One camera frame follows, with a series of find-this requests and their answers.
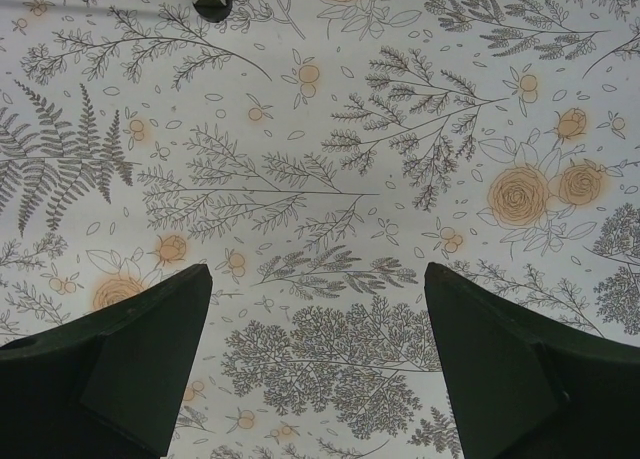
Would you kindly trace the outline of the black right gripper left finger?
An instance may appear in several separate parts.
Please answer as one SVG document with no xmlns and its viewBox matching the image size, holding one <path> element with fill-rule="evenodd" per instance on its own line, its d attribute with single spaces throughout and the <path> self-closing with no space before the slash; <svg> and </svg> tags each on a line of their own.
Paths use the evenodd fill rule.
<svg viewBox="0 0 640 459">
<path fill-rule="evenodd" d="M 167 456 L 213 281 L 192 265 L 1 348 L 4 458 Z"/>
</svg>

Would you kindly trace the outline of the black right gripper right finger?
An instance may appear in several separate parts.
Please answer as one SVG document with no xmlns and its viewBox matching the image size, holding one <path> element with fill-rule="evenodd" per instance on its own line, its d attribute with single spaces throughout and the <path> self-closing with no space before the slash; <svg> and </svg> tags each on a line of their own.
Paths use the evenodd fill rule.
<svg viewBox="0 0 640 459">
<path fill-rule="evenodd" d="M 431 262 L 425 298 L 467 458 L 636 458 L 639 350 Z"/>
</svg>

